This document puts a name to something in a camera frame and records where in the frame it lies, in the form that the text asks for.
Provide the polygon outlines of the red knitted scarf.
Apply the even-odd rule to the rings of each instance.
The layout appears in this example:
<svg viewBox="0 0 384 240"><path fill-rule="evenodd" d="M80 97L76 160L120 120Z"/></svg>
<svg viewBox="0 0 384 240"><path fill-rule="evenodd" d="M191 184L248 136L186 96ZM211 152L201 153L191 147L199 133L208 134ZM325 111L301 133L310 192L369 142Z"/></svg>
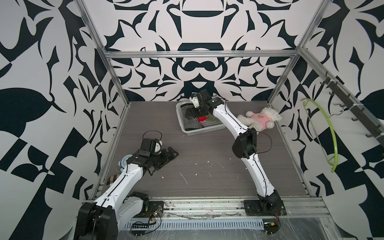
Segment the red knitted scarf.
<svg viewBox="0 0 384 240"><path fill-rule="evenodd" d="M204 122L207 120L207 117L206 116L203 116L203 117L198 117L198 121L199 122Z"/></svg>

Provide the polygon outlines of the green knitted scarf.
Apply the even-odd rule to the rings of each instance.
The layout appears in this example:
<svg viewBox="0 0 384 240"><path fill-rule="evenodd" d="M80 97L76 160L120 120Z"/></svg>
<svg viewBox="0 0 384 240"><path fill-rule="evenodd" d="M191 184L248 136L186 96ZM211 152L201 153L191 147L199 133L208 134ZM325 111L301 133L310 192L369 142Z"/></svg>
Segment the green knitted scarf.
<svg viewBox="0 0 384 240"><path fill-rule="evenodd" d="M207 121L208 121L208 126L209 127L217 126L217 125L221 125L222 124L222 122L218 118L213 116L213 115L208 115L207 116Z"/></svg>

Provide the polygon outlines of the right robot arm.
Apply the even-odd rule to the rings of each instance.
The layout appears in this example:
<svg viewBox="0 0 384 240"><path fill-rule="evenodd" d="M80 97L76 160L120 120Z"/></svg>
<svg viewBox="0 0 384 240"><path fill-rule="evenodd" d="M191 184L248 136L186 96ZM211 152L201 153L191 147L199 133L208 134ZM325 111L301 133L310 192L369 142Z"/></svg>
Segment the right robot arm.
<svg viewBox="0 0 384 240"><path fill-rule="evenodd" d="M187 110L187 118L199 118L211 114L220 120L235 138L232 151L249 171L259 199L258 207L254 202L248 202L248 205L245 206L246 211L253 214L262 213L265 216L282 215L285 210L284 203L259 160L257 130L241 123L230 111L226 101L220 97L212 97L207 90L192 93L190 101L194 107Z"/></svg>

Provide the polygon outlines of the black white houndstooth scarf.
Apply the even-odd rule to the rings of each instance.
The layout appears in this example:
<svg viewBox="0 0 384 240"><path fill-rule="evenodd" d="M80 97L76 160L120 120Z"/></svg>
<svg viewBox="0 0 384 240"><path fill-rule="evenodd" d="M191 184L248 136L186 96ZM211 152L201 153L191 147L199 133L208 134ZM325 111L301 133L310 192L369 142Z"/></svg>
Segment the black white houndstooth scarf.
<svg viewBox="0 0 384 240"><path fill-rule="evenodd" d="M203 128L203 126L198 121L198 118L195 118L190 112L190 110L193 110L194 108L194 105L191 103L181 105L184 129L186 131L194 131Z"/></svg>

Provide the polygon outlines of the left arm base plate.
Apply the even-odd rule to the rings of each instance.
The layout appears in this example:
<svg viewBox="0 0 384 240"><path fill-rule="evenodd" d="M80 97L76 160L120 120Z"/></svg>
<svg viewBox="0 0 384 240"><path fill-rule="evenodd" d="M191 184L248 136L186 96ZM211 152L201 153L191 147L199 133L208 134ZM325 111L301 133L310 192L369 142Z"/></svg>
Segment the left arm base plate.
<svg viewBox="0 0 384 240"><path fill-rule="evenodd" d="M140 216L143 218L149 218L150 215L163 215L164 212L164 202L163 201L148 201L144 202L142 212Z"/></svg>

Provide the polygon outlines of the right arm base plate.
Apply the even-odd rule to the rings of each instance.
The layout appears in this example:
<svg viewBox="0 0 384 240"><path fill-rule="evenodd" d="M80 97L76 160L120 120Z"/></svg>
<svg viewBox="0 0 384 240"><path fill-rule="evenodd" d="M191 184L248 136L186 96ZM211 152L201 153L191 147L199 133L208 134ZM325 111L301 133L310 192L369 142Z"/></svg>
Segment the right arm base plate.
<svg viewBox="0 0 384 240"><path fill-rule="evenodd" d="M269 203L267 200L244 200L247 216L286 216L287 211L282 201Z"/></svg>

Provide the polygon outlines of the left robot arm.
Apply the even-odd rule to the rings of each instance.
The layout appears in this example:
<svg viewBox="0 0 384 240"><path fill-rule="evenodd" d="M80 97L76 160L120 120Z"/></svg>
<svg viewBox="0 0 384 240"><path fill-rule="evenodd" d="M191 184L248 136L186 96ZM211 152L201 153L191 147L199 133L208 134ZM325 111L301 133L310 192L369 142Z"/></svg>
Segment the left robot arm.
<svg viewBox="0 0 384 240"><path fill-rule="evenodd" d="M152 175L179 153L172 147L164 149L158 139L143 138L141 147L122 159L122 173L110 187L92 203L84 203L78 213L75 240L115 240L123 227L149 207L147 194L132 192L145 175Z"/></svg>

